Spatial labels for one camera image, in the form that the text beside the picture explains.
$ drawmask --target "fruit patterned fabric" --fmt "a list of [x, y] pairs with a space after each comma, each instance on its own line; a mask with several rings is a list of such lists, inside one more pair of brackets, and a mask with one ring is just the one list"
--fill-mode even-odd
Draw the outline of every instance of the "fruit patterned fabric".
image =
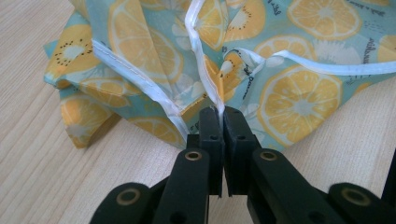
[[281, 150], [396, 74], [394, 0], [70, 2], [45, 81], [76, 147], [117, 114], [183, 148], [202, 108], [228, 105]]

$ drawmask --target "light wood surface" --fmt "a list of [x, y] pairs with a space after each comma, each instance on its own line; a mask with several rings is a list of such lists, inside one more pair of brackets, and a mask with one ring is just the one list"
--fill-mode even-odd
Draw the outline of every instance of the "light wood surface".
[[[178, 150], [123, 119], [88, 149], [64, 131], [59, 95], [43, 82], [42, 46], [73, 11], [66, 1], [0, 1], [0, 223], [88, 223], [117, 185], [152, 186]], [[314, 186], [351, 182], [381, 195], [396, 147], [396, 77], [353, 97], [284, 151]], [[210, 200], [210, 223], [251, 223], [245, 197]]]

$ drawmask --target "wooden table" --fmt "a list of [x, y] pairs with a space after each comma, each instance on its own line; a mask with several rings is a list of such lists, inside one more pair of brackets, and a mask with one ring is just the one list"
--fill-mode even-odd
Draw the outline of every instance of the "wooden table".
[[[178, 153], [117, 118], [88, 149], [73, 147], [58, 92], [43, 82], [42, 49], [72, 11], [66, 0], [0, 2], [0, 223], [87, 223], [114, 187], [154, 185]], [[396, 77], [368, 88], [284, 153], [319, 189], [347, 181], [381, 195], [396, 147], [395, 87]], [[211, 197], [209, 219], [251, 223], [246, 197]]]

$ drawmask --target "wood grain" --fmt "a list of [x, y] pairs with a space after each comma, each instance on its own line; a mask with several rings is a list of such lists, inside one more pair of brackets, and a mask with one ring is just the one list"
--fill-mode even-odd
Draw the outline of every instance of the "wood grain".
[[[0, 2], [0, 223], [87, 223], [110, 190], [154, 185], [178, 153], [118, 118], [74, 149], [42, 49], [72, 11], [65, 0]], [[396, 147], [395, 87], [396, 77], [353, 97], [286, 156], [320, 189], [347, 181], [380, 195]], [[251, 223], [245, 197], [211, 197], [209, 213], [210, 223]]]

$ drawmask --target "table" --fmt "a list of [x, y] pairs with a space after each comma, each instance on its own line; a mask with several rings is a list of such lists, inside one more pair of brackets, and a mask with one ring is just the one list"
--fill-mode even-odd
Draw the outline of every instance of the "table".
[[[66, 0], [0, 2], [0, 223], [87, 223], [117, 185], [168, 176], [178, 153], [116, 117], [88, 149], [73, 147], [42, 49], [72, 11]], [[354, 96], [284, 154], [319, 189], [351, 182], [380, 196], [396, 147], [395, 87], [396, 77]], [[209, 214], [252, 222], [242, 196], [211, 197]]]

